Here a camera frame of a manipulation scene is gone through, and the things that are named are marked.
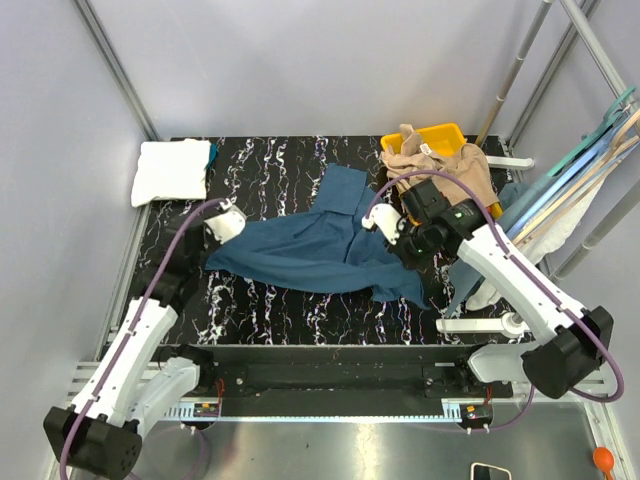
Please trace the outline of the blue t-shirt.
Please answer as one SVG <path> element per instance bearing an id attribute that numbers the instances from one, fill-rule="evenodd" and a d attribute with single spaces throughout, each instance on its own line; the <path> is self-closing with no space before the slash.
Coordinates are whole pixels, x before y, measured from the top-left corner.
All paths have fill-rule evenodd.
<path id="1" fill-rule="evenodd" d="M 386 250 L 380 232 L 362 228 L 374 196 L 366 172 L 330 164 L 309 211 L 248 223 L 205 268 L 309 293 L 370 288 L 377 302 L 404 298 L 424 308 L 418 273 Z"/>

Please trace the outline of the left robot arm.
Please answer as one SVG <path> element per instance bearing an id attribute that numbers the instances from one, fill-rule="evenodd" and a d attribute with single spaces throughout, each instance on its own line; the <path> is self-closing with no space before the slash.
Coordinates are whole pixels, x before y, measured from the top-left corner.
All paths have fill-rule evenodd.
<path id="1" fill-rule="evenodd" d="M 45 416 L 61 478 L 70 467 L 105 479 L 126 478 L 164 414 L 184 395 L 203 396 L 214 388 L 213 354 L 189 345 L 174 348 L 160 371 L 142 380 L 160 341 L 194 295 L 200 264 L 213 243 L 202 222 L 176 230 L 91 378 L 68 407 L 53 407 Z"/>

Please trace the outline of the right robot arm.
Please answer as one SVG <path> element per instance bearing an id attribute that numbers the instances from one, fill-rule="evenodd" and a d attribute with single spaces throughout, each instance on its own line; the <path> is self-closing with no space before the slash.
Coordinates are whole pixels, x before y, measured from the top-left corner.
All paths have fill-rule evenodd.
<path id="1" fill-rule="evenodd" d="M 609 344 L 614 321 L 603 307 L 587 309 L 545 277 L 508 239 L 480 199 L 462 182 L 466 199 L 452 204 L 427 179 L 406 193 L 405 212 L 389 204 L 371 205 L 362 224 L 378 227 L 387 248 L 404 267 L 419 271 L 426 257 L 445 250 L 488 280 L 519 314 L 534 339 L 523 344 L 487 344 L 454 371 L 454 384 L 476 396 L 489 383 L 528 382 L 543 395 L 559 399 L 577 393 L 578 384 L 603 364 L 616 380 L 613 402 L 624 380 Z"/>

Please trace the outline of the folded white t-shirt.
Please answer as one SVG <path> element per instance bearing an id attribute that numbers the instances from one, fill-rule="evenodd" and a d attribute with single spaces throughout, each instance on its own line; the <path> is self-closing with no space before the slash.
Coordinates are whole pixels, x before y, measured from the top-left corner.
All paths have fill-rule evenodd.
<path id="1" fill-rule="evenodd" d="M 130 195 L 134 208 L 159 200 L 206 198 L 211 143 L 185 139 L 143 142 Z"/>

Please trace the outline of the folded teal t-shirt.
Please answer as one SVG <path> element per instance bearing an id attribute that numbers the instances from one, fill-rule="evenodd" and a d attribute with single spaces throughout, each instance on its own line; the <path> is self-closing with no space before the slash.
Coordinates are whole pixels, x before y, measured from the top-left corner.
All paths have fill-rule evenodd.
<path id="1" fill-rule="evenodd" d="M 213 165 L 214 165 L 214 162 L 215 162 L 215 160 L 216 160 L 216 158 L 217 158 L 217 155 L 218 155 L 218 147 L 217 147 L 217 145 L 216 145 L 216 144 L 211 143 L 211 144 L 210 144 L 210 148 L 209 148 L 208 161 L 207 161 L 207 163 L 206 163 L 206 165 L 205 165 L 205 170 L 206 170 L 206 171 L 208 171 L 208 170 L 211 170 L 211 169 L 212 169 L 212 167 L 213 167 Z"/>

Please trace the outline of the hanging white towel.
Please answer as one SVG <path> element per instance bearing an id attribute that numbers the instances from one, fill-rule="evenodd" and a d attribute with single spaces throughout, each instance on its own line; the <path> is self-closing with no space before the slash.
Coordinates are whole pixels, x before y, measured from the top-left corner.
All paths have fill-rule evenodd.
<path id="1" fill-rule="evenodd" d="M 545 220 L 543 225 L 533 233 L 533 239 L 517 246 L 520 260 L 526 260 L 527 274 L 525 278 L 534 277 L 535 267 L 549 253 L 559 250 L 574 232 L 581 219 L 589 209 L 602 187 L 603 180 L 590 181 L 587 187 L 579 189 L 575 197 L 563 204 L 557 212 Z M 495 305 L 505 291 L 500 291 L 492 281 L 486 279 L 478 290 L 467 300 L 465 307 L 468 311 L 479 311 Z"/>

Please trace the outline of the light blue clothes hanger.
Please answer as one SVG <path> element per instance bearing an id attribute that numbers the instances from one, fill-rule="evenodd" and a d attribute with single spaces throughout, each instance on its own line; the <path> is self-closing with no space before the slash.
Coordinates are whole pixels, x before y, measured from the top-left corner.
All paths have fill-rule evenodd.
<path id="1" fill-rule="evenodd" d="M 505 211 L 501 226 L 507 237 L 514 243 L 531 237 L 559 216 L 562 206 L 593 190 L 638 146 L 632 130 L 631 123 L 623 122 L 584 139 Z"/>

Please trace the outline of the wooden clothes hanger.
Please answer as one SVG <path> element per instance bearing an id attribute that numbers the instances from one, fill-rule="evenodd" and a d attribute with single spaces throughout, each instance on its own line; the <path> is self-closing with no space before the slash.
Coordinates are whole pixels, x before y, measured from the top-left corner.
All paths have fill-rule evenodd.
<path id="1" fill-rule="evenodd" d="M 508 235 L 516 246 L 525 245 L 544 236 L 546 232 L 573 209 L 584 203 L 586 197 L 599 189 L 607 176 L 639 144 L 639 135 L 631 131 L 639 122 L 639 112 L 627 115 L 624 121 L 605 132 L 584 153 L 574 157 L 553 177 L 552 184 L 524 213 Z"/>

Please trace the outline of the teal clothes hanger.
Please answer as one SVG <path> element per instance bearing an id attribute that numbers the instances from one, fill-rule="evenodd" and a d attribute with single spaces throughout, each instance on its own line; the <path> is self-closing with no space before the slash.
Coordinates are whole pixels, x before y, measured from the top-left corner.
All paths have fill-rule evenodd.
<path id="1" fill-rule="evenodd" d="M 609 107 L 603 115 L 603 120 L 599 126 L 590 134 L 582 136 L 581 142 L 566 154 L 547 173 L 547 177 L 557 176 L 567 165 L 591 148 L 606 132 L 616 125 L 619 125 L 624 116 L 625 109 L 632 103 L 631 96 L 636 91 L 636 86 L 627 88 Z"/>

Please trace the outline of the smartphone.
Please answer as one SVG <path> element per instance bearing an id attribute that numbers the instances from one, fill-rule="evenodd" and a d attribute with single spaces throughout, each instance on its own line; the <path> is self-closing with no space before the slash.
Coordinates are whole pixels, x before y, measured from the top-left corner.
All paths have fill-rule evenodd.
<path id="1" fill-rule="evenodd" d="M 502 467 L 475 462 L 471 465 L 470 479 L 471 480 L 511 480 L 512 474 L 509 470 Z"/>

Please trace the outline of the orange spoon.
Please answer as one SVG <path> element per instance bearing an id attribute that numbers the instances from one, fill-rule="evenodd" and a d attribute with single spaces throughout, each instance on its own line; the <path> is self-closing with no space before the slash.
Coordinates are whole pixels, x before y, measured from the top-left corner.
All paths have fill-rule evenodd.
<path id="1" fill-rule="evenodd" d="M 592 453 L 592 460 L 598 470 L 602 472 L 605 480 L 613 480 L 615 459 L 612 452 L 605 447 L 596 447 Z"/>

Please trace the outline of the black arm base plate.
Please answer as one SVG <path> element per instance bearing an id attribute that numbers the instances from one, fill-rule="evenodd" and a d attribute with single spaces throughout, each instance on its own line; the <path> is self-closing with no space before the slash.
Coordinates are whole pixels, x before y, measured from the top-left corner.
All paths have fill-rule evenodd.
<path id="1" fill-rule="evenodd" d="M 484 385 L 463 365 L 472 346 L 206 346 L 225 420 L 319 420 L 371 417 L 401 421 L 443 417 L 442 401 L 506 400 L 506 381 Z"/>

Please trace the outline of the aluminium frame rail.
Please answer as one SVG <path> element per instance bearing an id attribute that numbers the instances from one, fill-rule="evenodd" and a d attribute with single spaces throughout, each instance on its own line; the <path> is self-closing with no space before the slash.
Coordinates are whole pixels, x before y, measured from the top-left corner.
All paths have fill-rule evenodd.
<path id="1" fill-rule="evenodd" d="M 220 347 L 156 352 L 123 401 L 127 428 L 159 420 L 457 422 L 462 403 L 531 386 L 520 357 L 472 371 L 466 347 Z"/>

